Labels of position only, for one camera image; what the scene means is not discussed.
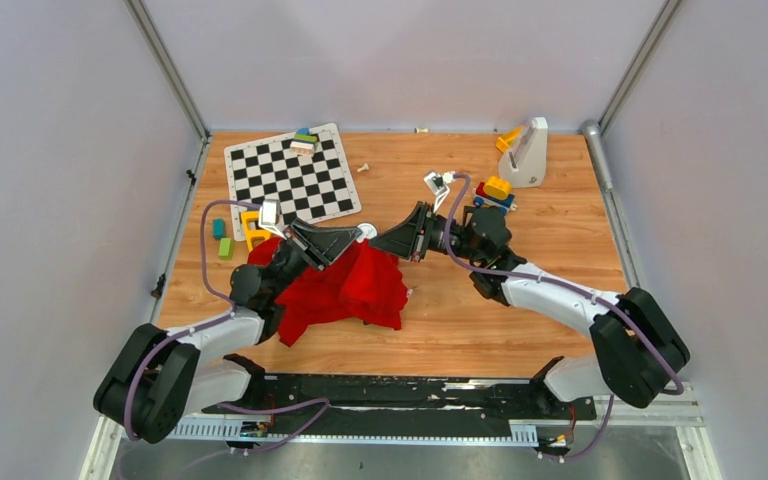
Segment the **yellow block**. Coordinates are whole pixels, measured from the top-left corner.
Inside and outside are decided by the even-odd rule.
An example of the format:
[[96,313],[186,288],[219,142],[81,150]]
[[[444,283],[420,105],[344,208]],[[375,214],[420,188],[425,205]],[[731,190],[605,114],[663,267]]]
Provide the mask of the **yellow block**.
[[510,132],[501,135],[496,139],[496,148],[502,153],[508,151],[508,149],[511,148],[511,143],[513,143],[516,136],[519,135],[520,130],[522,130],[522,127],[517,127]]
[[272,236],[269,231],[257,228],[257,210],[242,212],[240,222],[243,224],[243,235],[246,236],[246,246],[249,247],[249,252],[254,250],[254,240],[266,241]]
[[484,182],[484,193],[487,196],[504,200],[511,194],[511,182],[499,177],[490,177]]

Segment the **white plastic stand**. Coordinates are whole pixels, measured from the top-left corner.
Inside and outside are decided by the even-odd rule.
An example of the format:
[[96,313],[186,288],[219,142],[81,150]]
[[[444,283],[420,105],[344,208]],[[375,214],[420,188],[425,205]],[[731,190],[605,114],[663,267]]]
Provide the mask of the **white plastic stand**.
[[544,117],[531,119],[499,160],[499,176],[514,188],[537,187],[546,177],[549,125]]

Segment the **green block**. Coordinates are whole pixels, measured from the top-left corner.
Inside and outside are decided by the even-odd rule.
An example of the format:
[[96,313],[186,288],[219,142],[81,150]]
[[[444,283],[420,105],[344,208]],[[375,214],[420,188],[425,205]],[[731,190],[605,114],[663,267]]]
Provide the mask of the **green block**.
[[298,140],[300,142],[308,142],[308,143],[316,143],[316,137],[313,135],[302,135],[297,133],[295,137],[293,137],[293,140]]
[[231,260],[234,256],[234,240],[223,238],[219,240],[219,258],[222,260]]

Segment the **wood grain surface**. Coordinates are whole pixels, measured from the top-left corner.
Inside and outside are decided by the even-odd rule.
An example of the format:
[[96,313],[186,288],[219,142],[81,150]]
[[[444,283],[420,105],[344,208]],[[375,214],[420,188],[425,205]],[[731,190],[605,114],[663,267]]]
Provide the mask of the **wood grain surface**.
[[[277,133],[217,133],[213,137],[195,202],[168,283],[158,325],[186,325],[221,313],[227,304],[202,285],[199,219],[212,200],[228,198],[224,149]],[[422,177],[429,170],[468,173],[473,185],[498,172],[495,135],[341,134],[363,210],[319,225],[371,222],[379,231],[402,221],[418,200],[433,201]],[[370,169],[354,173],[368,163]],[[448,212],[460,183],[441,212]],[[518,210],[507,216],[511,247],[544,270],[603,290],[624,291],[625,282],[602,197],[583,137],[549,138],[546,181],[514,190]],[[226,218],[225,206],[209,219]],[[217,256],[218,242],[207,228],[209,278],[228,292],[233,268],[245,262],[245,243],[233,260]],[[413,288],[402,312],[402,329],[364,326],[358,319],[314,325],[292,347],[277,336],[239,353],[271,372],[382,375],[463,375],[528,377],[558,355],[591,351],[589,341],[537,313],[484,300],[468,272],[449,258],[429,252],[422,263],[400,262]]]

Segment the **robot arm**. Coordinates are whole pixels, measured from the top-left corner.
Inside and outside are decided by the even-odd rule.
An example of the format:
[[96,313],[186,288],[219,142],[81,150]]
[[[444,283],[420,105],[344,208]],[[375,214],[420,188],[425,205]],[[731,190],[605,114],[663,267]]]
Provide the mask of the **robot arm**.
[[[446,218],[435,209],[442,203],[438,193],[442,191],[438,186],[434,205],[418,202],[405,221],[372,239],[370,245],[412,261],[421,261],[429,249],[447,254]],[[561,279],[514,254],[510,239],[504,214],[497,208],[464,207],[462,221],[453,221],[449,230],[452,253],[480,270],[473,271],[470,279],[484,298],[542,313],[593,342],[595,354],[555,358],[535,376],[552,397],[570,402],[613,393],[645,408],[669,383],[652,353],[605,304],[626,312],[673,371],[690,360],[684,342],[648,292],[635,287],[620,295]]]
[[[168,331],[151,324],[137,327],[96,391],[93,406],[124,425],[128,389],[139,375],[131,425],[138,436],[156,443],[182,416],[243,398],[252,374],[262,369],[228,352],[274,335],[284,312],[275,299],[308,268],[323,270],[331,265],[360,235],[357,227],[318,228],[293,221],[283,230],[285,238],[269,265],[240,265],[231,274],[234,306],[229,312]],[[163,342],[167,343],[154,352],[146,371],[138,371]]]

